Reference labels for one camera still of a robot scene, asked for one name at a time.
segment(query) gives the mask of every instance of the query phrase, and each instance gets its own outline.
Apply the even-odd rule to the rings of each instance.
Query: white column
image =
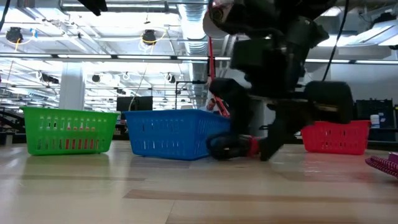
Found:
[[[61,77],[60,109],[83,110],[86,74],[82,63],[64,62]]]

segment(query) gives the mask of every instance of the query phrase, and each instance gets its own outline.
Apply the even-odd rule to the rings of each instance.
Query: blue basket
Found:
[[[229,130],[229,119],[200,110],[127,111],[135,155],[195,160],[208,155],[206,138]]]

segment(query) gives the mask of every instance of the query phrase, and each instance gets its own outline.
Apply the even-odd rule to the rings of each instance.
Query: red basket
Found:
[[[301,130],[305,150],[337,154],[362,155],[368,146],[370,121],[333,124],[317,121]]]

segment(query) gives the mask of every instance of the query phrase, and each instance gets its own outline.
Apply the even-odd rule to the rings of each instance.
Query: wooden floor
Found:
[[[0,148],[0,223],[398,223],[398,180],[365,156],[285,146],[271,162],[106,154],[33,157]]]

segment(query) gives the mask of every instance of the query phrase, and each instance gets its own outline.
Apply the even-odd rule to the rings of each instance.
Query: basket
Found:
[[[350,124],[315,122],[302,129],[305,150],[336,154],[362,155],[368,146],[370,121]]]
[[[32,155],[107,152],[117,113],[23,107]]]
[[[229,131],[229,119],[201,110],[127,111],[132,152],[195,160],[208,155],[206,138]]]

